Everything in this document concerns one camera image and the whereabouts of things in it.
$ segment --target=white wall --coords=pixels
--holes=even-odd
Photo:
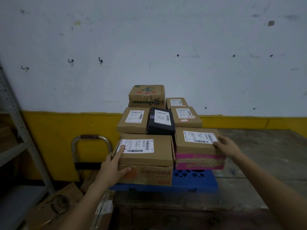
[[[307,116],[306,10],[307,0],[0,0],[0,61],[28,111],[123,112],[133,85],[164,84],[201,115]]]

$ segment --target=black box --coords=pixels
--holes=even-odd
[[[174,135],[175,122],[171,110],[152,107],[150,110],[147,135]]]

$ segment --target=forearm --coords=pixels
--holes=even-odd
[[[106,188],[98,188],[95,182],[89,187],[86,194],[70,215],[65,219],[60,230],[84,230],[89,229],[94,218],[95,211],[101,201]]]
[[[307,200],[265,172],[244,154],[234,159],[270,211],[287,229],[305,229]]]

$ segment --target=person's left hand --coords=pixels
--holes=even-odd
[[[115,154],[114,158],[111,160],[111,153],[107,155],[106,160],[102,162],[100,170],[95,179],[95,186],[100,187],[103,191],[115,185],[118,180],[128,173],[131,168],[126,167],[123,170],[118,171],[118,161],[124,151],[125,147]]]

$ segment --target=table top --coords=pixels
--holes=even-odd
[[[242,152],[299,194],[307,197],[307,139],[291,130],[220,129]],[[154,193],[118,191],[114,205],[184,210],[267,209],[241,170],[229,158],[213,170],[216,193]]]

